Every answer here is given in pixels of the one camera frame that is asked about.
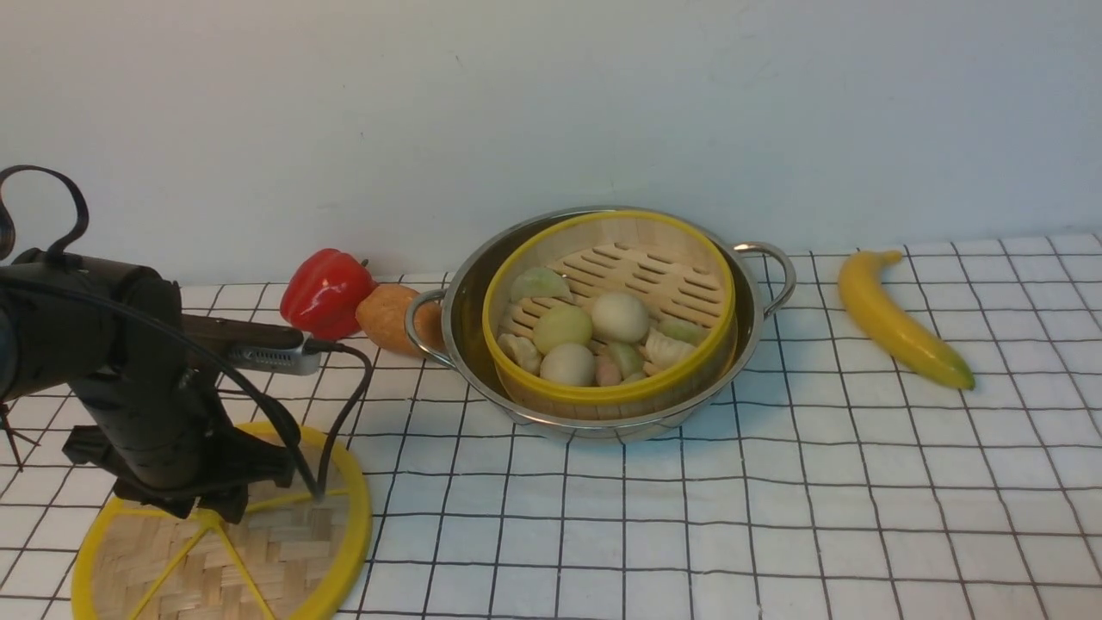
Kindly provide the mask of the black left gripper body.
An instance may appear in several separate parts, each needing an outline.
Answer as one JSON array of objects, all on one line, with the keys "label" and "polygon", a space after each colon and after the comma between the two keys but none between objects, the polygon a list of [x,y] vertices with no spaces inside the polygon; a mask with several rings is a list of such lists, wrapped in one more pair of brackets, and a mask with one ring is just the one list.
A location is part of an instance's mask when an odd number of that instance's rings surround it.
[{"label": "black left gripper body", "polygon": [[236,427],[210,381],[95,374],[72,381],[71,391],[93,424],[72,427],[63,454],[114,475],[123,501],[160,509],[160,498],[247,485],[250,499],[253,485],[293,483],[292,452]]}]

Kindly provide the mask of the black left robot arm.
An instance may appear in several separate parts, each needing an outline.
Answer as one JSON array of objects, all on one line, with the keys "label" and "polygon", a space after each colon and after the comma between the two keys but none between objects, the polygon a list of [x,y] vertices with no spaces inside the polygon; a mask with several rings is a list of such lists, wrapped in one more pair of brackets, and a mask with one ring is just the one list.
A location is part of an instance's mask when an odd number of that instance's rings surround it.
[{"label": "black left robot arm", "polygon": [[180,287],[154,270],[31,250],[3,267],[3,403],[68,387],[90,413],[64,455],[114,494],[236,524],[253,485],[318,489],[287,407],[184,331]]}]

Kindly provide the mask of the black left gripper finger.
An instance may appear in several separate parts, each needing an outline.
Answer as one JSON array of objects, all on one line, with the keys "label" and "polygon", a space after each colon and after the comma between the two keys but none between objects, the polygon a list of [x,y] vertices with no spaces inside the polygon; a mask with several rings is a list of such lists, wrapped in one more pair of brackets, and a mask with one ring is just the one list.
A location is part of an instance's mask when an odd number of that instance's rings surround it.
[{"label": "black left gripper finger", "polygon": [[222,521],[238,524],[244,518],[249,503],[247,485],[235,485],[216,489],[202,494],[185,494],[185,497],[160,498],[160,510],[177,519],[186,519],[193,511],[210,511]]}]

